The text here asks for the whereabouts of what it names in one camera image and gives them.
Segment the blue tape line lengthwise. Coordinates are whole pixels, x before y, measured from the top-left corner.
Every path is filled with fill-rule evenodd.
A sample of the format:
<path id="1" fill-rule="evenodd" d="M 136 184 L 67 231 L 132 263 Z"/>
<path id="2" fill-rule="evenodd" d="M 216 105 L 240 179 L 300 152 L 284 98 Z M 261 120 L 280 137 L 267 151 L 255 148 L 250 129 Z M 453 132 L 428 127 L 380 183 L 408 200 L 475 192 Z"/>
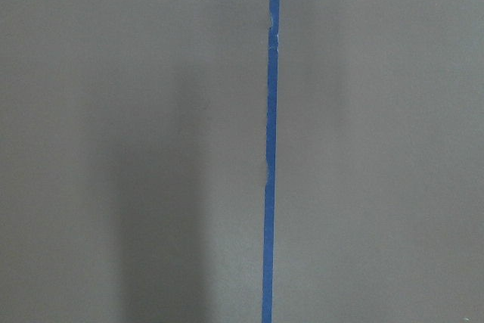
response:
<path id="1" fill-rule="evenodd" d="M 268 78 L 265 143 L 267 176 L 265 183 L 263 223 L 262 323 L 272 322 L 273 313 L 280 3 L 281 0 L 269 0 L 268 3 L 271 26 L 268 30 Z"/>

